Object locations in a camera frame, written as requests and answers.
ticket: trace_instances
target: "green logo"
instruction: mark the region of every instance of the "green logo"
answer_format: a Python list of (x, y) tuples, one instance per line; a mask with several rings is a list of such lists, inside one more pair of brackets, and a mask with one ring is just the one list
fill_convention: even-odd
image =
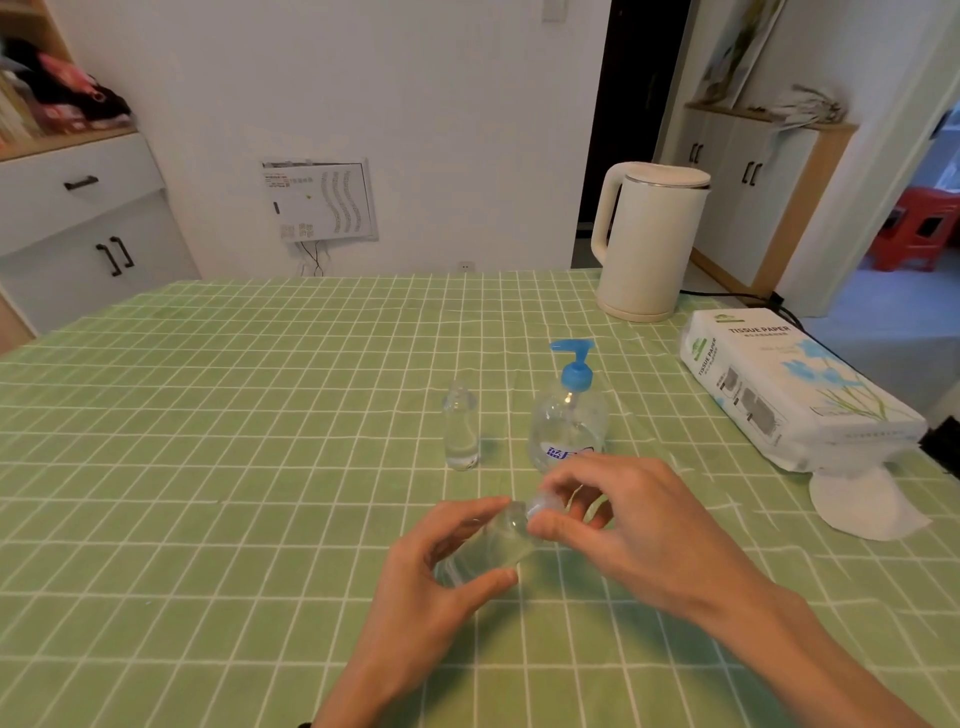
[(704, 347), (707, 345), (707, 339), (697, 339), (693, 342), (693, 346), (690, 350), (693, 352), (693, 360), (700, 361), (700, 356), (704, 352)]

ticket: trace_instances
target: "bottle label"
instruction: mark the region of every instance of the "bottle label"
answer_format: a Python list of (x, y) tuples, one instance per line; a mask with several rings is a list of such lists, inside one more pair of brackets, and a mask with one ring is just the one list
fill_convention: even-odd
[(595, 451), (595, 448), (593, 447), (568, 450), (559, 445), (554, 445), (553, 443), (541, 443), (540, 447), (543, 448), (543, 451), (546, 453), (547, 457), (552, 457), (554, 460), (565, 460), (570, 455), (579, 455), (581, 452)]

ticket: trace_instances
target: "stool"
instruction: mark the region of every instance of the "stool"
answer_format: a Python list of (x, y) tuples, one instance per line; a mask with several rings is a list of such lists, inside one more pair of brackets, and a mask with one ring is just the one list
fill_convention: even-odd
[(875, 271), (895, 271), (911, 258), (932, 271), (960, 218), (960, 194), (930, 187), (907, 187), (876, 234), (870, 253)]

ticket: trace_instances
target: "white cabinet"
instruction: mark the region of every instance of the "white cabinet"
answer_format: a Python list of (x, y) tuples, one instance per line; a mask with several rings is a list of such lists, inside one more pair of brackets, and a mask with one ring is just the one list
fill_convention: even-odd
[(730, 289), (773, 292), (854, 130), (774, 138), (763, 114), (687, 105), (674, 163), (710, 173), (694, 262)]
[(139, 134), (5, 162), (3, 180), (19, 185), (0, 200), (0, 287), (34, 333), (199, 277)]

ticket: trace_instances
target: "kettle handle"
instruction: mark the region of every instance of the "kettle handle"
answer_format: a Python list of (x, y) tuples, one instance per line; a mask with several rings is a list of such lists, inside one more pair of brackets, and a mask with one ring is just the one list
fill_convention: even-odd
[(600, 188), (600, 201), (597, 203), (596, 219), (593, 221), (593, 236), (590, 239), (590, 250), (600, 261), (600, 265), (603, 265), (604, 259), (607, 257), (607, 231), (610, 229), (610, 221), (613, 218), (616, 193), (632, 166), (633, 164), (629, 161), (615, 164), (607, 170), (607, 175), (603, 179), (603, 187)]

